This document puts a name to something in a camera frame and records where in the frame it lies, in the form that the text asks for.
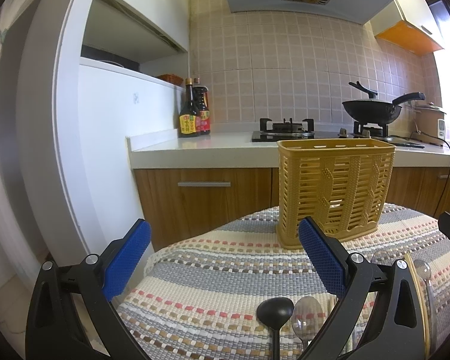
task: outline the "table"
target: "table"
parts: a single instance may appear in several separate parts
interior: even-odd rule
[[[150,257],[144,279],[118,313],[152,360],[270,358],[270,334],[255,310],[265,299],[293,302],[314,296],[327,310],[328,294],[303,250],[285,250],[275,226],[278,208],[251,214]],[[450,333],[450,242],[437,221],[385,204],[376,232],[345,242],[368,260],[385,249],[393,260],[410,251],[429,262],[438,312],[438,343]],[[369,294],[357,322],[360,337],[373,304]],[[302,345],[290,321],[281,330],[281,358]]]

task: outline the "bottle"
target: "bottle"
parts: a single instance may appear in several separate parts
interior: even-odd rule
[[[197,108],[200,112],[201,135],[210,134],[210,110],[208,109],[208,89],[206,86],[200,84],[200,78],[193,80],[194,99],[197,103]]]
[[[185,80],[185,103],[180,111],[180,137],[191,138],[198,137],[200,130],[197,131],[197,117],[199,116],[193,104],[192,79]]]

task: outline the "black wok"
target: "black wok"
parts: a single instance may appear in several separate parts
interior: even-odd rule
[[[410,100],[425,100],[425,95],[421,92],[407,93],[397,97],[391,103],[375,100],[378,92],[363,87],[359,81],[350,82],[349,85],[365,92],[368,100],[349,100],[343,102],[346,112],[358,123],[367,124],[374,123],[379,126],[385,126],[392,123],[399,117],[402,107],[400,104]]]

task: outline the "silver bolt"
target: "silver bolt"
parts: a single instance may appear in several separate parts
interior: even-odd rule
[[[363,256],[359,253],[354,253],[350,257],[354,263],[361,264],[363,262]]]
[[[98,261],[98,256],[96,254],[90,254],[85,259],[85,262],[90,266],[94,265],[97,261]]]
[[[407,263],[405,261],[403,261],[402,259],[398,259],[397,260],[397,266],[400,269],[406,269],[407,268]]]
[[[42,265],[42,269],[43,269],[44,271],[48,271],[48,270],[52,269],[52,266],[53,266],[53,262],[51,262],[51,261],[45,261],[45,262],[43,263],[43,265]]]

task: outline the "wicker basket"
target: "wicker basket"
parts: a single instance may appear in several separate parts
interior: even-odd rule
[[[376,139],[302,139],[278,143],[280,217],[285,249],[301,249],[298,225],[311,216],[341,241],[377,229],[395,147]]]
[[[181,86],[183,84],[183,78],[176,76],[175,74],[162,74],[161,76],[157,76],[157,78],[176,86]]]

